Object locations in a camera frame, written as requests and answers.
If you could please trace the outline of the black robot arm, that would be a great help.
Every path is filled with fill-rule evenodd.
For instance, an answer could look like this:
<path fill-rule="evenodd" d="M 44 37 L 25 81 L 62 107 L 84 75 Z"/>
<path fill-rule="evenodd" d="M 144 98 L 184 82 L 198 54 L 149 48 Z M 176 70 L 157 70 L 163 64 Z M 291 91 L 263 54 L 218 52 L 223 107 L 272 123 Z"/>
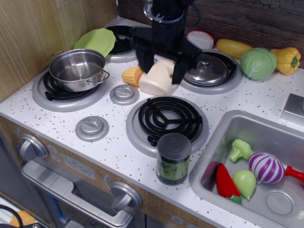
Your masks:
<path fill-rule="evenodd" d="M 175 62 L 172 83 L 180 84 L 188 69 L 197 65 L 202 51 L 185 36 L 186 17 L 192 0 L 152 0 L 148 14 L 152 26 L 130 29 L 130 45 L 135 48 L 139 66 L 148 73 L 154 63 L 154 55 Z"/>

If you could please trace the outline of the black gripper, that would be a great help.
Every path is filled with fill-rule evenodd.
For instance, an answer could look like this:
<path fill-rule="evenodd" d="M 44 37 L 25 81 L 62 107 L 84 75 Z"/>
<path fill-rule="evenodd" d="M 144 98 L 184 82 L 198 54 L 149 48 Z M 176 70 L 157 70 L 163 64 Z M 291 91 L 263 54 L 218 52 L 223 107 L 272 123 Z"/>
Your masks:
<path fill-rule="evenodd" d="M 130 29 L 131 45 L 136 49 L 139 66 L 145 73 L 152 68 L 154 55 L 157 54 L 175 61 L 172 83 L 180 84 L 187 67 L 197 62 L 202 51 L 185 36 L 186 16 L 185 11 L 177 14 L 176 18 L 152 15 L 150 28 Z"/>

